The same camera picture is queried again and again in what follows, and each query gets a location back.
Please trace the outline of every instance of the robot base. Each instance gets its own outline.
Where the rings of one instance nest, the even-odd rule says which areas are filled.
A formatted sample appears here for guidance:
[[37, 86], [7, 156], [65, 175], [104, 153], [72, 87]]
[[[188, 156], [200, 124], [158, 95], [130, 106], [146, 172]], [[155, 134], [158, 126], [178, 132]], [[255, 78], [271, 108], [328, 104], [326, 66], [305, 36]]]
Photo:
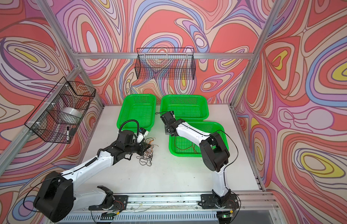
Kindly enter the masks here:
[[239, 208], [237, 195], [232, 194], [231, 190], [223, 197], [217, 195], [213, 190], [212, 194], [202, 194], [201, 202], [198, 203], [203, 209], [230, 209], [236, 210]]

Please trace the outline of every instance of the red wire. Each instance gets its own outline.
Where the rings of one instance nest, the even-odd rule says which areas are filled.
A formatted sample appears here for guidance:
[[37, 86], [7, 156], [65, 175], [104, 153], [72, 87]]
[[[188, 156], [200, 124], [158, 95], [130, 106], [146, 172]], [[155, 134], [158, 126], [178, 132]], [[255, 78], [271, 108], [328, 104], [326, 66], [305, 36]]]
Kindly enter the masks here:
[[121, 208], [121, 205], [122, 205], [122, 209], [124, 208], [124, 204], [122, 203], [122, 202], [120, 202], [120, 201], [117, 201], [119, 204], [120, 204], [120, 208]]
[[[232, 200], [229, 200], [229, 201], [233, 202], [233, 204], [234, 204], [234, 201], [232, 201]], [[230, 205], [230, 206], [231, 206], [231, 205]], [[233, 209], [232, 206], [231, 206], [231, 209]]]

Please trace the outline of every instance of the wire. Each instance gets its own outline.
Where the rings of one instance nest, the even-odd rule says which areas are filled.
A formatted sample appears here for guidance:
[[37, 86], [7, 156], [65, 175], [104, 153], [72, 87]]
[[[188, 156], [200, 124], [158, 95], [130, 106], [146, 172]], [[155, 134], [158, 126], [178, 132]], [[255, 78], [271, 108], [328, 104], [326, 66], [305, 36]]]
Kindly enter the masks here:
[[195, 144], [194, 144], [193, 142], [192, 142], [192, 145], [191, 145], [191, 146], [189, 146], [188, 148], [185, 148], [184, 150], [183, 150], [183, 149], [180, 149], [178, 146], [176, 146], [176, 138], [177, 138], [177, 137], [178, 137], [178, 136], [175, 137], [175, 141], [173, 142], [173, 144], [175, 145], [175, 147], [176, 147], [177, 149], [184, 151], [184, 150], [187, 150], [187, 149], [189, 149], [189, 148], [193, 148], [194, 153], [195, 153], [195, 154], [198, 154], [198, 152], [195, 150]]
[[196, 131], [195, 129], [190, 128], [190, 127], [188, 127], [188, 126], [184, 125], [183, 123], [180, 123], [180, 124], [182, 124], [182, 125], [183, 125], [183, 126], [185, 126], [186, 128], [189, 128], [189, 129], [191, 129], [191, 130], [194, 130], [195, 132], [199, 133], [199, 134], [200, 134], [200, 135], [202, 135], [202, 136], [211, 136], [211, 135], [204, 135], [204, 134], [202, 134], [202, 133], [200, 133], [200, 132]]
[[156, 112], [155, 114], [160, 114], [160, 115], [162, 115], [163, 113], [166, 113], [166, 112], [168, 112], [168, 111]]
[[126, 123], [129, 123], [129, 122], [136, 122], [137, 124], [137, 136], [139, 136], [139, 129], [140, 129], [140, 126], [139, 126], [139, 122], [135, 119], [130, 119], [130, 120], [127, 120], [125, 121], [124, 123], [122, 123], [122, 125], [120, 126], [120, 128], [118, 129], [118, 132], [120, 133], [121, 132], [121, 129], [123, 128], [123, 126], [126, 124]]
[[[237, 146], [236, 146], [236, 143], [234, 143], [234, 141], [231, 139], [231, 137], [230, 137], [227, 133], [225, 133], [225, 134], [226, 134], [226, 136], [229, 137], [229, 139], [233, 142], [234, 146], [236, 147], [237, 156], [236, 156], [236, 158], [235, 158], [230, 164], [228, 164], [227, 166], [225, 166], [225, 168], [223, 169], [223, 173], [225, 172], [226, 168], [227, 168], [229, 165], [233, 164], [233, 163], [237, 160], [238, 154], [239, 154], [239, 151], [238, 151], [238, 148], [237, 148]], [[225, 186], [225, 188], [226, 188], [227, 190], [229, 190], [228, 187], [227, 187], [227, 185], [226, 185], [226, 178], [225, 178], [225, 175], [224, 175], [224, 174], [223, 174], [223, 181], [224, 181], [224, 186]]]
[[144, 154], [142, 156], [136, 156], [136, 159], [139, 159], [140, 165], [152, 165], [152, 158], [153, 158], [153, 147], [154, 145], [151, 144], [155, 138], [147, 138], [145, 139], [145, 143], [148, 144], [148, 148], [144, 151]]
[[132, 212], [143, 212], [143, 211], [147, 211], [147, 210], [149, 210], [150, 208], [152, 208], [152, 206], [150, 206], [149, 208], [147, 208], [147, 209], [145, 209], [145, 210], [142, 210], [142, 211], [136, 211], [136, 210], [138, 210], [139, 209], [139, 207], [140, 207], [140, 205], [135, 209], [135, 210], [133, 210]]
[[198, 204], [198, 206], [201, 206], [203, 209], [213, 209], [213, 208], [216, 208], [215, 205], [212, 205], [212, 206], [202, 205], [202, 202], [198, 202], [197, 204]]
[[80, 168], [78, 168], [77, 170], [74, 170], [73, 172], [71, 172], [71, 173], [67, 173], [67, 174], [64, 174], [64, 175], [60, 175], [60, 176], [56, 176], [56, 177], [53, 177], [53, 178], [49, 178], [49, 179], [46, 179], [46, 180], [43, 180], [42, 182], [40, 182], [40, 183], [38, 183], [37, 185], [35, 185], [32, 189], [30, 189], [29, 191], [28, 191], [28, 193], [25, 195], [25, 197], [24, 197], [24, 200], [23, 200], [23, 206], [24, 206], [24, 208], [26, 208], [27, 210], [29, 210], [29, 211], [33, 211], [33, 212], [40, 212], [40, 211], [37, 211], [37, 210], [32, 210], [32, 209], [29, 209], [29, 208], [27, 208], [26, 206], [25, 206], [25, 199], [26, 199], [26, 197], [29, 195], [29, 193], [32, 191], [32, 190], [34, 190], [34, 188], [36, 188], [39, 184], [41, 184], [41, 183], [44, 183], [45, 181], [47, 181], [47, 180], [52, 180], [52, 179], [55, 179], [55, 178], [59, 178], [59, 177], [62, 177], [62, 176], [65, 176], [65, 175], [69, 175], [69, 174], [72, 174], [72, 173], [74, 173], [74, 172], [76, 172], [76, 171], [78, 171], [78, 170], [80, 170], [80, 169], [82, 169], [82, 168], [84, 168], [85, 166], [82, 166], [82, 167], [80, 167]]
[[124, 209], [124, 204], [120, 201], [117, 201], [119, 204], [120, 204], [120, 208], [121, 208], [121, 205], [122, 205], [122, 210]]
[[97, 222], [95, 221], [95, 219], [94, 219], [94, 216], [92, 215], [92, 211], [90, 210], [90, 213], [91, 213], [91, 218], [92, 218], [92, 220], [95, 222], [95, 224], [97, 224]]
[[234, 192], [232, 192], [235, 196], [237, 196], [237, 198], [238, 198], [238, 200], [239, 200], [239, 208], [238, 208], [238, 211], [237, 211], [237, 213], [234, 215], [234, 217], [233, 217], [233, 219], [228, 223], [228, 224], [230, 224], [231, 222], [233, 222], [233, 220], [237, 217], [237, 215], [238, 215], [238, 213], [239, 213], [239, 210], [240, 210], [240, 207], [241, 207], [241, 204], [242, 204], [242, 202], [240, 201], [240, 199], [239, 199], [239, 196], [238, 195], [236, 195]]

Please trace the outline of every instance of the black cable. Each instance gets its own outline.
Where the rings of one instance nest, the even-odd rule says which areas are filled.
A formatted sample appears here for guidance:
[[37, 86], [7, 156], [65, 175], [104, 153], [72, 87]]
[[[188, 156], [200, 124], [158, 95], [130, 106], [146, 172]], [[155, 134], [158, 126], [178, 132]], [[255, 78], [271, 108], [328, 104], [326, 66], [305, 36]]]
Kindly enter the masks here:
[[91, 213], [91, 218], [92, 218], [92, 220], [95, 222], [95, 224], [97, 224], [97, 222], [95, 221], [95, 219], [94, 219], [94, 216], [92, 215], [92, 211], [90, 210], [90, 213]]
[[120, 133], [120, 132], [121, 132], [121, 129], [123, 128], [123, 126], [124, 126], [125, 124], [129, 123], [129, 122], [136, 122], [136, 124], [137, 124], [137, 136], [139, 136], [140, 125], [139, 125], [139, 122], [138, 122], [137, 120], [135, 120], [135, 119], [130, 119], [130, 120], [127, 120], [127, 121], [125, 121], [124, 123], [122, 123], [122, 125], [120, 126], [118, 132]]
[[155, 114], [160, 114], [160, 115], [162, 115], [163, 113], [166, 113], [166, 112], [168, 112], [168, 111], [156, 112]]
[[59, 177], [68, 175], [68, 174], [72, 174], [72, 173], [74, 173], [74, 172], [76, 172], [76, 171], [78, 171], [78, 170], [80, 170], [80, 169], [82, 169], [82, 168], [84, 168], [84, 167], [85, 167], [85, 166], [82, 166], [82, 167], [78, 168], [77, 170], [74, 170], [74, 171], [71, 172], [71, 173], [67, 173], [67, 174], [64, 174], [64, 175], [60, 175], [60, 176], [57, 176], [57, 177], [53, 177], [53, 178], [49, 178], [49, 179], [43, 180], [42, 182], [40, 182], [40, 183], [38, 183], [37, 185], [35, 185], [31, 190], [28, 191], [28, 193], [27, 193], [27, 194], [25, 195], [25, 197], [24, 197], [24, 200], [23, 200], [23, 206], [24, 206], [24, 208], [26, 208], [26, 209], [29, 210], [29, 211], [40, 212], [40, 211], [34, 211], [34, 210], [31, 210], [31, 209], [28, 209], [28, 208], [25, 206], [25, 204], [24, 204], [24, 203], [25, 203], [25, 199], [26, 199], [26, 197], [29, 195], [29, 193], [30, 193], [32, 190], [34, 190], [34, 188], [36, 188], [39, 184], [44, 183], [44, 182], [47, 181], [47, 180], [52, 180], [52, 179], [55, 179], [55, 178], [59, 178]]
[[199, 133], [198, 131], [196, 131], [195, 129], [193, 129], [193, 128], [190, 128], [190, 127], [188, 127], [188, 126], [186, 126], [186, 125], [184, 125], [183, 123], [181, 123], [183, 126], [185, 126], [186, 128], [189, 128], [189, 129], [191, 129], [191, 130], [194, 130], [195, 132], [197, 132], [197, 133]]
[[228, 165], [223, 169], [223, 181], [224, 181], [224, 186], [225, 186], [225, 188], [226, 188], [227, 190], [229, 190], [229, 189], [227, 188], [227, 185], [226, 185], [226, 178], [224, 177], [224, 171], [225, 171], [225, 169], [226, 169], [229, 165], [233, 164], [233, 163], [236, 161], [236, 159], [238, 158], [239, 152], [238, 152], [238, 148], [237, 148], [237, 146], [236, 146], [236, 143], [234, 143], [234, 141], [231, 139], [231, 137], [230, 137], [227, 133], [225, 133], [225, 134], [226, 134], [226, 136], [228, 136], [229, 139], [233, 142], [233, 144], [234, 144], [234, 146], [236, 147], [236, 150], [237, 150], [237, 156], [236, 156], [236, 158], [235, 158], [230, 164], [228, 164]]
[[153, 145], [148, 144], [147, 149], [144, 151], [144, 154], [142, 156], [136, 156], [136, 159], [139, 159], [140, 165], [152, 165], [152, 158], [153, 158]]
[[200, 202], [200, 201], [197, 204], [198, 204], [198, 206], [201, 206], [203, 209], [214, 209], [214, 208], [216, 208], [215, 205], [212, 205], [212, 206], [202, 205], [202, 202]]

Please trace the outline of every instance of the orange wire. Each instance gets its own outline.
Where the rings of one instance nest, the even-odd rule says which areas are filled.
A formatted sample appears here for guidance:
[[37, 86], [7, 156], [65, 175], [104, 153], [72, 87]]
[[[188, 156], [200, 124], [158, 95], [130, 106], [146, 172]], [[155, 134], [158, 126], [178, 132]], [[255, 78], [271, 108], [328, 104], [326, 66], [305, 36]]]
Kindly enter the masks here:
[[[234, 204], [234, 201], [232, 201], [232, 200], [229, 200], [229, 201], [233, 202], [233, 204]], [[231, 206], [231, 205], [230, 205], [230, 206]], [[231, 209], [233, 209], [232, 206], [231, 206]]]
[[120, 201], [117, 201], [119, 204], [120, 204], [120, 208], [121, 208], [121, 205], [122, 205], [122, 209], [124, 208], [124, 204], [122, 203], [122, 202], [120, 202]]
[[187, 149], [189, 149], [189, 148], [192, 147], [192, 146], [190, 146], [190, 147], [188, 147], [188, 148], [185, 148], [184, 150], [183, 150], [183, 149], [180, 149], [179, 147], [176, 146], [176, 138], [177, 138], [177, 137], [175, 137], [175, 141], [173, 142], [173, 144], [175, 145], [175, 147], [176, 147], [177, 149], [184, 151], [184, 150], [187, 150]]

